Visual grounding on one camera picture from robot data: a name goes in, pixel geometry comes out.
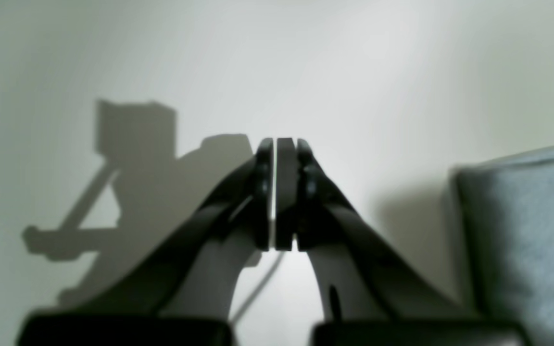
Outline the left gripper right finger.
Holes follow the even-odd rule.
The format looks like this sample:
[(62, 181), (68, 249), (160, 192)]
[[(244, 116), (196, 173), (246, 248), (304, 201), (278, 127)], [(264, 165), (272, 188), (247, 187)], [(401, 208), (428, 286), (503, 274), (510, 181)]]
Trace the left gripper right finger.
[(303, 139), (277, 140), (276, 247), (305, 252), (325, 322), (314, 346), (529, 346), (425, 281), (358, 214)]

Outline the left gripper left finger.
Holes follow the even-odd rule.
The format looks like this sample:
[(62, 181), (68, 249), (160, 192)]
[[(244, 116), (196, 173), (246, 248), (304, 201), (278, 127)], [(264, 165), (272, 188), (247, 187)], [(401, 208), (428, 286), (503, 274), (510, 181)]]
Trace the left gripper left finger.
[(20, 346), (233, 346), (240, 272), (270, 247), (274, 142), (229, 173), (173, 234), (112, 287), (24, 325)]

